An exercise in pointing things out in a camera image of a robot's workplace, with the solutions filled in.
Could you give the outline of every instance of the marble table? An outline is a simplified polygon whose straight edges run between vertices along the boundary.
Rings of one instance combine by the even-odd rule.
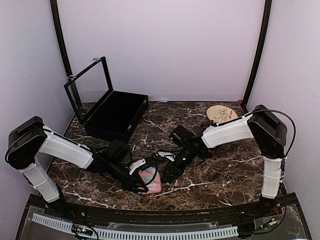
[[[235,102],[150,102],[128,145],[134,160],[156,153],[159,149],[179,149],[169,134],[177,125],[196,132],[209,123],[206,111],[214,105],[232,108],[239,116],[243,111]],[[92,147],[109,143],[86,135],[77,118],[72,120],[66,137]],[[101,177],[54,158],[48,170],[70,203],[122,210],[173,211],[234,206],[259,200],[263,184],[263,158],[254,139],[217,146],[213,157],[197,165],[196,158],[175,183],[162,184],[161,193],[139,196],[121,189],[119,181]]]

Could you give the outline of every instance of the white arm segment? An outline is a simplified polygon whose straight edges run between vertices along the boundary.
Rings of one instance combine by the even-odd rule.
[[[237,140],[253,139],[254,136],[247,123],[251,117],[252,114],[221,126],[209,126],[202,135],[204,144],[207,148],[215,148],[218,145]],[[264,172],[261,195],[264,198],[274,199],[279,190],[282,159],[271,159],[263,156],[263,160]]]
[[[80,147],[80,144],[72,143],[60,136],[54,135],[54,132],[47,126],[43,127],[51,132],[45,131],[47,138],[38,150],[39,153],[49,154],[56,158],[65,160],[77,165],[79,168],[86,169],[93,161],[93,154],[89,148],[82,145],[88,150]]]
[[[50,179],[47,172],[34,158],[35,163],[31,163],[27,168],[19,171],[29,180],[35,190],[38,190],[47,203],[52,203],[59,199],[57,185]]]
[[[209,149],[241,139],[253,139],[254,136],[247,124],[251,117],[252,114],[221,126],[209,126],[201,138]]]

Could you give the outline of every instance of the black box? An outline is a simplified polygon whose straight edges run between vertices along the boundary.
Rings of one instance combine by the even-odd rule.
[[[94,61],[94,63],[78,75],[69,76],[68,83],[64,85],[72,108],[79,123],[84,126],[88,136],[106,141],[119,139],[127,143],[148,108],[148,96],[114,91],[106,57],[95,58]],[[108,90],[96,103],[82,103],[76,81],[94,66],[101,64],[103,70],[100,72],[102,72],[103,78],[104,76],[106,78],[107,84],[105,86]],[[93,77],[92,79],[97,80],[100,79],[100,77]],[[87,93],[89,96],[87,96],[87,98],[92,98],[92,96],[96,97],[98,92],[104,91],[84,91],[84,93]]]

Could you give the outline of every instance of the open box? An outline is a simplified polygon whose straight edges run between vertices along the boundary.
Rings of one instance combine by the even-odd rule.
[[[127,143],[148,108],[148,96],[115,91],[106,57],[94,61],[76,76],[68,77],[66,94],[88,136]]]

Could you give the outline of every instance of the box lid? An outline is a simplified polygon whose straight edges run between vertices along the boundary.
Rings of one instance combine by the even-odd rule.
[[[74,113],[81,125],[84,125],[91,118],[114,90],[106,57],[94,58],[93,60],[94,63],[77,75],[68,76],[68,82],[64,85]],[[80,99],[80,104],[77,104],[75,99]]]

